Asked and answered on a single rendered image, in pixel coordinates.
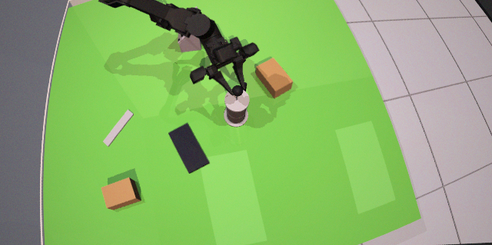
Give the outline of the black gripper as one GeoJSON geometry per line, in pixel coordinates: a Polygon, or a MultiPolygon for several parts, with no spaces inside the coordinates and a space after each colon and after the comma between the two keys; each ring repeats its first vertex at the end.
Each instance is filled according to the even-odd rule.
{"type": "Polygon", "coordinates": [[[224,38],[222,37],[222,35],[216,35],[213,38],[208,39],[202,44],[205,51],[208,54],[208,58],[212,63],[212,65],[209,65],[206,68],[204,68],[202,65],[201,67],[192,70],[190,73],[190,79],[193,84],[196,84],[199,81],[204,80],[205,75],[207,75],[209,77],[209,80],[211,79],[216,80],[216,82],[219,83],[222,87],[224,87],[231,95],[234,95],[229,84],[226,82],[223,75],[221,74],[221,71],[218,71],[218,69],[224,67],[225,65],[233,63],[234,66],[232,68],[238,78],[240,85],[244,90],[245,86],[244,86],[244,76],[243,76],[243,63],[246,61],[246,58],[249,58],[252,55],[257,54],[260,50],[257,44],[249,43],[243,46],[242,49],[238,51],[237,53],[238,55],[236,55],[235,57],[231,57],[226,61],[216,65],[211,58],[210,47],[212,45],[214,45],[216,48],[222,46],[223,44],[221,43],[221,41],[223,40],[224,38]]]}

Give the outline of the french press coffee maker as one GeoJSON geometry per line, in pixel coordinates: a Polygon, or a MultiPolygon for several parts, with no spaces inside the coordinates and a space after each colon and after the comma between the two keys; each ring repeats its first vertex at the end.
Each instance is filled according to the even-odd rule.
{"type": "Polygon", "coordinates": [[[247,83],[244,83],[245,89],[242,86],[235,85],[232,88],[234,95],[229,92],[224,97],[225,111],[224,119],[227,124],[232,127],[240,127],[246,123],[248,119],[249,96],[246,92],[247,83]]]}

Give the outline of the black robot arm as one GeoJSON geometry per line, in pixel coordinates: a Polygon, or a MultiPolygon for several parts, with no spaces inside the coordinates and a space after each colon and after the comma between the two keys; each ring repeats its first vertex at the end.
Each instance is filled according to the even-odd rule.
{"type": "MultiPolygon", "coordinates": [[[[213,19],[210,19],[207,15],[202,14],[198,8],[179,8],[178,6],[171,4],[162,4],[156,0],[98,0],[112,8],[118,8],[119,6],[127,6],[137,9],[149,15],[151,21],[155,22],[157,26],[163,29],[171,30],[179,33],[181,37],[187,38],[190,35],[201,40],[203,44],[210,38],[216,35],[221,35],[221,32],[213,19]]],[[[238,40],[238,37],[230,39],[231,43],[225,39],[221,41],[223,44],[220,47],[212,45],[211,58],[215,64],[222,63],[228,58],[235,57],[236,51],[242,49],[242,45],[238,40]]]]}

